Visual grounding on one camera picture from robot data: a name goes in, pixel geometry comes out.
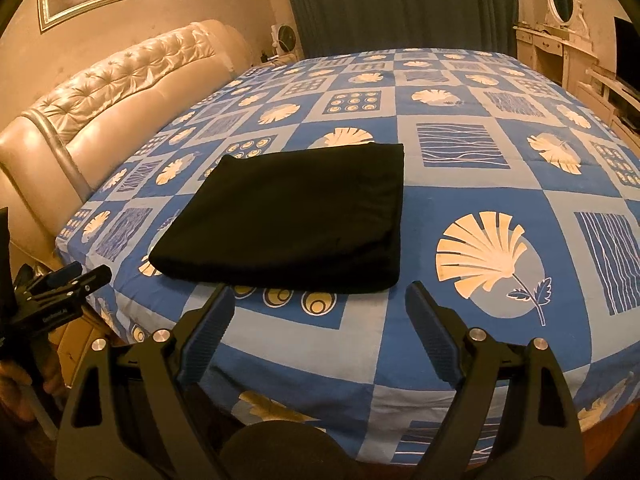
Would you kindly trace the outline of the person's left hand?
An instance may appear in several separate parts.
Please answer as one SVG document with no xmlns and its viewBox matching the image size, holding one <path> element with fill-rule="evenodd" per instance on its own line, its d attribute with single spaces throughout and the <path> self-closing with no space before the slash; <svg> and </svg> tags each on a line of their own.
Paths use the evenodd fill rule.
<svg viewBox="0 0 640 480">
<path fill-rule="evenodd" d="M 43 350 L 43 361 L 39 365 L 43 378 L 43 389 L 55 400 L 65 399 L 66 385 L 62 375 L 58 348 L 50 342 Z M 32 378 L 19 365 L 11 361 L 1 362 L 1 405 L 20 422 L 28 424 L 35 420 L 35 414 L 23 396 L 22 387 L 29 387 Z"/>
</svg>

